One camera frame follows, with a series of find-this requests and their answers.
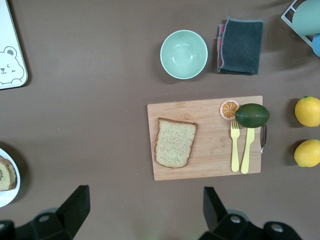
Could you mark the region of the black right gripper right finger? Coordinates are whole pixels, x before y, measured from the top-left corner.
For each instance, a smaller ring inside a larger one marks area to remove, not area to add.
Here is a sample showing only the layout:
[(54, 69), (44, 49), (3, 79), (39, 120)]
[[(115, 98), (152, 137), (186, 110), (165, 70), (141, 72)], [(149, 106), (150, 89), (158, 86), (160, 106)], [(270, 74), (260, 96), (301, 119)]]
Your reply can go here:
[(203, 190), (203, 215), (208, 226), (201, 240), (300, 240), (300, 235), (289, 225), (266, 222), (255, 226), (237, 213), (228, 213), (213, 187)]

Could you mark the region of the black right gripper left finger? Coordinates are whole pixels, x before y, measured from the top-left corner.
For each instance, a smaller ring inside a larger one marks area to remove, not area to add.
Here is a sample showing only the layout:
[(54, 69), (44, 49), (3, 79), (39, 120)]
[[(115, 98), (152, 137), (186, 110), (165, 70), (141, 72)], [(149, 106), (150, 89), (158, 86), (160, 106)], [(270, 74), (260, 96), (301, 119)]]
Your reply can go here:
[(80, 185), (58, 208), (47, 210), (24, 225), (0, 221), (2, 240), (72, 240), (91, 209), (90, 188)]

